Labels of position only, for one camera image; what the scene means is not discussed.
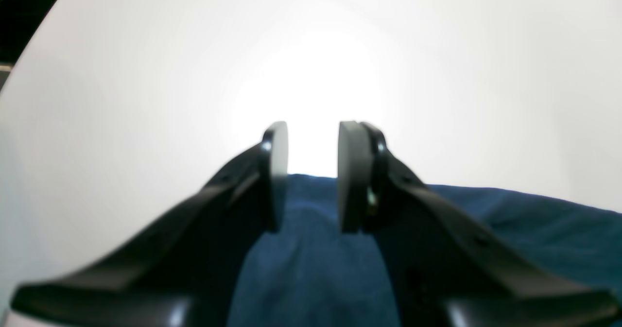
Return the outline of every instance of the dark background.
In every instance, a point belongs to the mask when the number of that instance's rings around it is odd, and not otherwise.
[[[55,1],[0,1],[0,63],[17,61]]]

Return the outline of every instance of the white backdrop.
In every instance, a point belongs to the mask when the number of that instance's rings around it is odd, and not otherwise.
[[[622,210],[622,0],[58,0],[0,94],[0,303],[196,191],[273,121],[427,183]]]

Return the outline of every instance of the blue fabric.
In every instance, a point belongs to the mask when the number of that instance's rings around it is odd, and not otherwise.
[[[373,239],[338,232],[336,180],[292,175],[288,182],[282,231],[262,236],[247,255],[229,327],[399,327]],[[622,214],[510,190],[431,189],[523,256],[571,280],[616,289],[622,300]]]

